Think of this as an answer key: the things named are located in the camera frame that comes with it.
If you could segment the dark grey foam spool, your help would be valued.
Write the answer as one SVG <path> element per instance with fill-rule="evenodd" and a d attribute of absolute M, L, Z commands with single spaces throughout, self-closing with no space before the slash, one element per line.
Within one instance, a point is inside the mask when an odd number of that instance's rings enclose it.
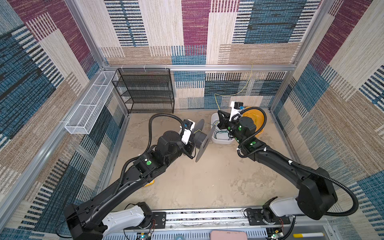
<path fill-rule="evenodd" d="M 205 124 L 205 120 L 201 119 L 195 128 L 192 130 L 193 133 L 193 142 L 195 143 L 195 147 L 199 150 L 196 156 L 196 163 L 201 159 L 205 150 L 208 147 L 210 140 L 216 130 L 216 126 L 213 125 L 208 134 L 205 134 L 202 130 Z"/>

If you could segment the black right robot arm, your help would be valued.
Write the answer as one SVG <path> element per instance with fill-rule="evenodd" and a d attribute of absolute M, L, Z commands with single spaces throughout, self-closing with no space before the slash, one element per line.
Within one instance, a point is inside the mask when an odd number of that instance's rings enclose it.
<path fill-rule="evenodd" d="M 276 217 L 305 215 L 313 220 L 319 220 L 322 216 L 350 216 L 358 210 L 359 201 L 353 191 L 331 178 L 326 170 L 322 168 L 314 170 L 301 165 L 260 141 L 256 136 L 264 129 L 266 123 L 263 122 L 261 127 L 257 128 L 253 119 L 244 116 L 251 110 L 257 110 L 266 115 L 265 111 L 259 107 L 233 109 L 230 113 L 219 110 L 218 128 L 229 131 L 237 141 L 239 144 L 237 153 L 240 158 L 249 158 L 269 167 L 286 178 L 299 191 L 298 196 L 293 198 L 269 200 L 263 206 L 265 215 L 272 214 Z M 330 208 L 338 201 L 334 186 L 343 189 L 351 197 L 353 205 L 349 210 L 330 212 Z"/>

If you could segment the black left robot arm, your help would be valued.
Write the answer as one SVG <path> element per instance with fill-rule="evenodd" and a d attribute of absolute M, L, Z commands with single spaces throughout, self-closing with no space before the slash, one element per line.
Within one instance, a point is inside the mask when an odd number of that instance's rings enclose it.
<path fill-rule="evenodd" d="M 177 120 L 181 131 L 166 131 L 157 144 L 148 144 L 143 154 L 128 160 L 120 177 L 105 190 L 79 206 L 67 206 L 64 215 L 71 239 L 101 240 L 126 228 L 146 229 L 153 224 L 153 212 L 145 202 L 118 212 L 114 208 L 163 174 L 181 155 L 193 159 L 192 152 L 197 148 L 194 133 L 201 130 L 201 126 L 191 120 L 181 120 L 172 114 L 155 114 L 150 118 L 150 133 L 152 122 L 158 117 Z"/>

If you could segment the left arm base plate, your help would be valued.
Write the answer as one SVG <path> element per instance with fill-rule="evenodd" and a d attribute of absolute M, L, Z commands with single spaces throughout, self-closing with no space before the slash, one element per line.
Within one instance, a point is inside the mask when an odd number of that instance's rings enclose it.
<path fill-rule="evenodd" d="M 149 229 L 164 229 L 167 220 L 166 212 L 153 212 L 152 215 L 146 216 L 142 223 L 136 227 L 129 227 L 125 230 L 149 230 Z"/>

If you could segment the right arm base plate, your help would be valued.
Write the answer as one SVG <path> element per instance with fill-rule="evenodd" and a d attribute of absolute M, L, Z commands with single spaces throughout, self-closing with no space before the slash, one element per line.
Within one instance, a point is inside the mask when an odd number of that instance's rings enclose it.
<path fill-rule="evenodd" d="M 267 225 L 290 225 L 291 220 L 287 216 L 273 217 L 272 220 L 265 220 L 262 214 L 262 209 L 247 208 L 243 212 L 246 219 L 248 219 L 250 226 L 267 226 Z"/>

